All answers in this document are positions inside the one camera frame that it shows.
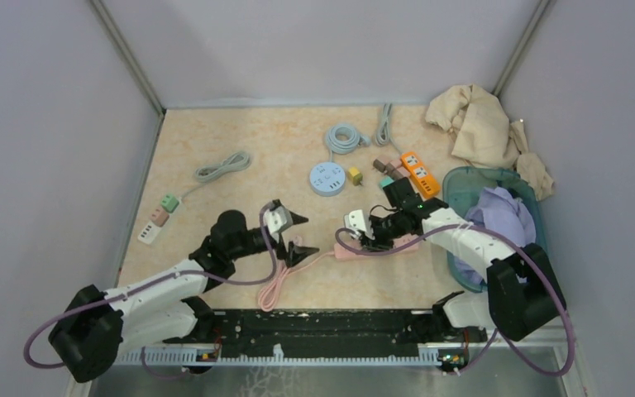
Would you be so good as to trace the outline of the pink power strip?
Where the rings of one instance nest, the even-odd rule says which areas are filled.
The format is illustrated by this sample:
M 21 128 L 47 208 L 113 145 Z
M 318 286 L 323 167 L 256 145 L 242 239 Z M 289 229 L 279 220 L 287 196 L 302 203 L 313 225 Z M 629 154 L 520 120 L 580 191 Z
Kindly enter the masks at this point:
M 407 245 L 408 243 L 413 241 L 414 238 L 415 238 L 414 235 L 406 235 L 404 237 L 400 237 L 394 241 L 393 248 L 396 249 L 396 248 L 400 248 L 401 246 Z M 358 249 L 360 251 L 364 250 L 364 248 L 361 246 L 359 241 L 354 238 L 349 237 L 346 241 L 346 244 L 351 248 Z M 419 249 L 419 242 L 409 247 L 406 247 L 402 251 L 396 252 L 396 255 L 405 254 L 411 251 L 417 251 L 418 249 Z M 356 253 L 347 250 L 339 243 L 334 244 L 333 255 L 338 261 L 357 261 L 357 260 L 367 260 L 367 259 L 375 258 L 374 256 L 357 255 Z

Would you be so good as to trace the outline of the teal plug adapter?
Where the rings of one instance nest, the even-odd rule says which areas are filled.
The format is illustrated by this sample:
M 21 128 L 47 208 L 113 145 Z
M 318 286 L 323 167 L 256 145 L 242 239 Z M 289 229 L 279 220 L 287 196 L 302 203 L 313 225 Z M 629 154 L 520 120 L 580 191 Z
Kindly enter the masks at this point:
M 385 176 L 379 182 L 379 187 L 380 187 L 381 190 L 383 190 L 386 186 L 392 184 L 393 182 L 394 182 L 394 180 L 391 177 Z

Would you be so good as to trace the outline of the round blue socket hub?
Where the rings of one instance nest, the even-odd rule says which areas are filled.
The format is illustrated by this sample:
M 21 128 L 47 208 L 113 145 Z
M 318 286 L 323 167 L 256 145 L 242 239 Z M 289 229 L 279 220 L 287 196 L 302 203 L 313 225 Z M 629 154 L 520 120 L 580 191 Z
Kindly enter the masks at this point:
M 322 162 L 310 170 L 308 182 L 315 194 L 321 197 L 332 197 L 346 187 L 346 173 L 335 162 Z

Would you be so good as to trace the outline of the orange power strip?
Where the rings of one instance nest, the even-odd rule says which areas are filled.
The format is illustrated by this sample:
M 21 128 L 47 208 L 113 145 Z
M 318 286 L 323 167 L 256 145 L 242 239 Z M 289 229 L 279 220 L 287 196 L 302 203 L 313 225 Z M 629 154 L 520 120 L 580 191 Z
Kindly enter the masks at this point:
M 410 180 L 424 199 L 431 199 L 440 193 L 441 186 L 422 159 L 414 152 L 400 156 L 402 166 L 410 173 Z

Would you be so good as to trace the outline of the yellow plug adapter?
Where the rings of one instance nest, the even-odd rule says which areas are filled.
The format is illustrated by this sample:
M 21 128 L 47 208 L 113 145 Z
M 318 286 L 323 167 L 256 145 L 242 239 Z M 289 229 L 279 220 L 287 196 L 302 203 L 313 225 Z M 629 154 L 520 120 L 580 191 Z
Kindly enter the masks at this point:
M 354 186 L 363 185 L 363 174 L 356 167 L 350 167 L 346 172 L 346 177 Z

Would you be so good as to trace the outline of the white usb charger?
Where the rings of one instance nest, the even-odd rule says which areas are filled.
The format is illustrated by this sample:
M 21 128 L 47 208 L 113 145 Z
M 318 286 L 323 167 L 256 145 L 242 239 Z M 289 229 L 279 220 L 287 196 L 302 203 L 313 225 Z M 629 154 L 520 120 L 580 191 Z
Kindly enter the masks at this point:
M 162 227 L 158 227 L 152 221 L 148 221 L 137 235 L 137 240 L 150 246 L 154 243 L 162 230 Z

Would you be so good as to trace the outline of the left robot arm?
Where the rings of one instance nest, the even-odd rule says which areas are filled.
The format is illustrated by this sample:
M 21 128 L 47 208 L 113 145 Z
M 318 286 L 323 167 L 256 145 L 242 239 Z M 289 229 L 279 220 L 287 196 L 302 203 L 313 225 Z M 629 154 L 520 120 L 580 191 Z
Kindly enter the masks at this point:
M 150 344 L 205 342 L 215 321 L 201 294 L 234 285 L 231 277 L 241 258 L 267 252 L 275 273 L 279 261 L 296 265 L 318 252 L 283 239 L 284 231 L 306 222 L 278 199 L 260 210 L 255 228 L 238 210 L 220 213 L 201 246 L 168 270 L 115 289 L 82 288 L 55 322 L 48 342 L 79 383 L 98 378 L 118 357 Z

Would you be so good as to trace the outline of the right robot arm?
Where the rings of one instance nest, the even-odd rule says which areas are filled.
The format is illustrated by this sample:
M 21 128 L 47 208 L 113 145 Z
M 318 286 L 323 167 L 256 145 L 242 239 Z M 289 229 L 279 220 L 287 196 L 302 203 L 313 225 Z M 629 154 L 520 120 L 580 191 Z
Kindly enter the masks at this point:
M 432 329 L 443 341 L 465 328 L 498 330 L 519 342 L 554 318 L 568 319 L 566 302 L 547 253 L 536 243 L 520 246 L 500 232 L 467 222 L 439 198 L 424 199 L 399 179 L 384 187 L 385 216 L 362 209 L 344 217 L 344 231 L 359 242 L 354 253 L 385 256 L 398 252 L 401 237 L 429 242 L 463 260 L 482 277 L 484 293 L 456 292 L 434 306 Z

